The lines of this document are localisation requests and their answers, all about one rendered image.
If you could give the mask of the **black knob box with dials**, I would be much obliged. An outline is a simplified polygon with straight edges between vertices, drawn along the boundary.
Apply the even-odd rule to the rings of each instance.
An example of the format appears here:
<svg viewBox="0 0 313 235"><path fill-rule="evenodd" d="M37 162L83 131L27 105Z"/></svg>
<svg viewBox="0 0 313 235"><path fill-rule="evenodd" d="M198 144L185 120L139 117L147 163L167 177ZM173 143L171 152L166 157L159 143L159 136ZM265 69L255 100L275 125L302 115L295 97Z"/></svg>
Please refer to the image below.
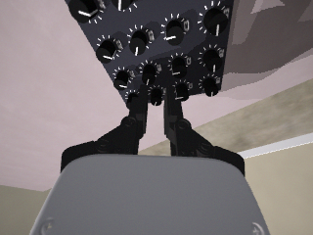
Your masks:
<svg viewBox="0 0 313 235"><path fill-rule="evenodd" d="M234 0L65 1L128 110L141 84L153 106L221 90Z"/></svg>

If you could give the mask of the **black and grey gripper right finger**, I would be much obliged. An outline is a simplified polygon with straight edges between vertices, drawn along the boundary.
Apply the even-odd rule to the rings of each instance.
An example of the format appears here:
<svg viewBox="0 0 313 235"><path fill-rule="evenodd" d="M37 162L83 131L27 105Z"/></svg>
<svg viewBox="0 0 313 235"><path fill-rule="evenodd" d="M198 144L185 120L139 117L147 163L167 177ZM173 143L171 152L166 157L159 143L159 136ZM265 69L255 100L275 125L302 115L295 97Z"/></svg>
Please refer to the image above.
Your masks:
<svg viewBox="0 0 313 235"><path fill-rule="evenodd" d="M180 99L175 99L174 86L165 90L163 105L164 135L170 141L170 153L174 157L216 159L235 166L246 178L242 156L212 144L192 129L183 117Z"/></svg>

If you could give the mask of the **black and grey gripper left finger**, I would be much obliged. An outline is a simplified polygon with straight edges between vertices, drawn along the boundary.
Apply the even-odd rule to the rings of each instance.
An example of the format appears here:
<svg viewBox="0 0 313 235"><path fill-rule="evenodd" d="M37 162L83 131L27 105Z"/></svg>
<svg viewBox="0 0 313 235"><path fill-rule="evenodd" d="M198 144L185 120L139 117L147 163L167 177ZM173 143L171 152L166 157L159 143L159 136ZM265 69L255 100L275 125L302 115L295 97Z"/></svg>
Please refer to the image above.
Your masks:
<svg viewBox="0 0 313 235"><path fill-rule="evenodd" d="M139 140L146 134L148 86L140 85L139 97L132 97L129 115L118 127L100 137L66 148L62 153L61 172L72 161L96 154L138 155ZM134 146L135 145L135 146Z"/></svg>

